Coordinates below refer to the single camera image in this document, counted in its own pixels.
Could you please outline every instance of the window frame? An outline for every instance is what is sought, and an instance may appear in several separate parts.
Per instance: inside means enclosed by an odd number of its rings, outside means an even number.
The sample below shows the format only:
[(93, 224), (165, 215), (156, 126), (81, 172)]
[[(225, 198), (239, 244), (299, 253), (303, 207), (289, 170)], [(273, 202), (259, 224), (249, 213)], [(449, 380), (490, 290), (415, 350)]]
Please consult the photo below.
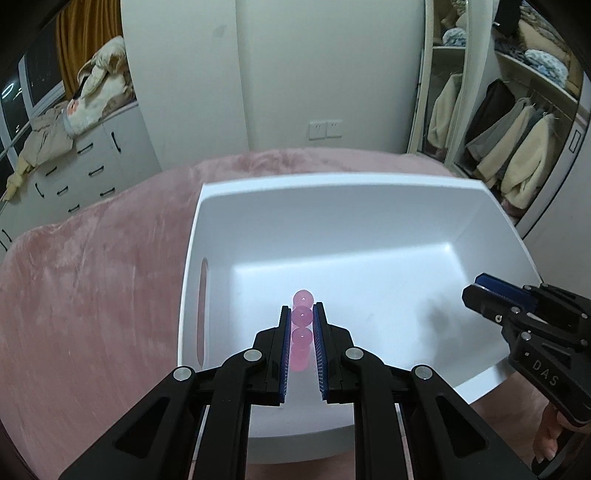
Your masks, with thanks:
[(51, 90), (49, 90), (49, 92), (47, 92), (45, 96), (37, 102), (36, 105), (33, 105), (31, 97), (31, 84), (29, 83), (27, 64), (25, 61), (26, 56), (27, 53), (25, 52), (25, 54), (18, 62), (18, 79), (21, 82), (22, 99), (25, 104), (25, 110), (27, 111), (29, 121), (22, 126), (21, 131), (17, 133), (14, 138), (10, 137), (6, 119), (4, 117), (4, 110), (2, 108), (2, 103), (0, 102), (0, 141), (2, 143), (2, 148), (0, 148), (0, 158), (2, 158), (4, 154), (6, 154), (12, 165), (12, 168), (14, 168), (15, 170), (17, 167), (18, 155), (17, 151), (14, 149), (14, 144), (22, 137), (24, 132), (31, 125), (32, 118), (41, 115), (45, 110), (47, 110), (51, 105), (54, 105), (55, 102), (57, 102), (61, 97), (63, 97), (66, 94), (64, 82), (61, 81), (60, 83), (55, 85)]

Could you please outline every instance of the pink fuzzy blanket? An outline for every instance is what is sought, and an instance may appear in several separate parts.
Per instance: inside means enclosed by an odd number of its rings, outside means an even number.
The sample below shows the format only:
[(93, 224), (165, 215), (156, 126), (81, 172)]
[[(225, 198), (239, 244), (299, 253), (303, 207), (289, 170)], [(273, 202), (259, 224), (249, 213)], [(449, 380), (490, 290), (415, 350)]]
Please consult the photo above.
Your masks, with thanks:
[[(203, 183), (374, 171), (448, 176), (413, 155), (306, 149), (163, 172), (15, 241), (0, 265), (0, 419), (40, 480), (60, 473), (167, 375), (187, 242)], [(514, 375), (475, 408), (521, 456), (546, 401)], [(352, 453), (251, 465), (248, 478), (353, 479)]]

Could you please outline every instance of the beige fleece jacket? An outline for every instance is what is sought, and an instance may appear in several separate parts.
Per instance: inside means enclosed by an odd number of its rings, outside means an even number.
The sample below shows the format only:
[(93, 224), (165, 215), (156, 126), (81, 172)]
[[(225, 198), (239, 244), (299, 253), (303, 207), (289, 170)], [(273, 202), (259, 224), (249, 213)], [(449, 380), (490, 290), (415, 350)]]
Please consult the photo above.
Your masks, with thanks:
[(544, 167), (554, 154), (553, 123), (554, 115), (545, 115), (536, 123), (507, 167), (501, 193), (517, 208), (525, 209), (530, 205)]
[(530, 121), (530, 117), (534, 113), (534, 110), (535, 109), (532, 105), (526, 106), (509, 127), (507, 133), (501, 138), (500, 142), (498, 142), (490, 153), (478, 164), (476, 170), (480, 174), (479, 177), (482, 180), (485, 182), (491, 181), (496, 172), (498, 172), (504, 165), (518, 140), (521, 138), (521, 135), (523, 135), (525, 127), (527, 127), (527, 123)]
[(462, 87), (462, 74), (450, 75), (441, 94), (435, 100), (429, 123), (427, 141), (435, 148), (448, 148), (452, 139), (453, 125), (456, 123), (457, 96)]

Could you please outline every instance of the electrical outlet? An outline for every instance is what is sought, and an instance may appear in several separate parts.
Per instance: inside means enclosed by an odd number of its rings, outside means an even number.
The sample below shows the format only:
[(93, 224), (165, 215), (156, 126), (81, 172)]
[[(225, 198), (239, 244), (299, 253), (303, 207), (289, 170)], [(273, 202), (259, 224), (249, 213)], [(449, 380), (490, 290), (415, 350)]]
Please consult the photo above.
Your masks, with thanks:
[(342, 120), (328, 120), (326, 124), (326, 138), (340, 138), (343, 136)]
[(310, 140), (321, 140), (326, 138), (326, 120), (323, 122), (310, 122), (308, 138)]

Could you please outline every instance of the pink ball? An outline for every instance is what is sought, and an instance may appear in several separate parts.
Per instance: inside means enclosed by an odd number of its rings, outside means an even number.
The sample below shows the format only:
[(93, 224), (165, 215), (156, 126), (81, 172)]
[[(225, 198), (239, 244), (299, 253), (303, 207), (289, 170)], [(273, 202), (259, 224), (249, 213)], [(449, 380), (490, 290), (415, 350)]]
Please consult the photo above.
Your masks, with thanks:
[(300, 305), (291, 312), (291, 322), (298, 327), (307, 327), (312, 323), (312, 310)]
[(290, 370), (294, 372), (303, 372), (308, 368), (309, 359), (309, 355), (303, 357), (294, 356), (294, 358), (290, 355)]
[(311, 344), (313, 339), (314, 335), (307, 328), (298, 327), (291, 332), (291, 341), (300, 350)]
[(304, 306), (306, 308), (312, 308), (314, 304), (314, 297), (307, 290), (300, 290), (294, 295), (294, 308)]
[(310, 345), (305, 346), (304, 348), (299, 348), (295, 345), (291, 345), (290, 350), (290, 362), (292, 358), (308, 358), (310, 356)]

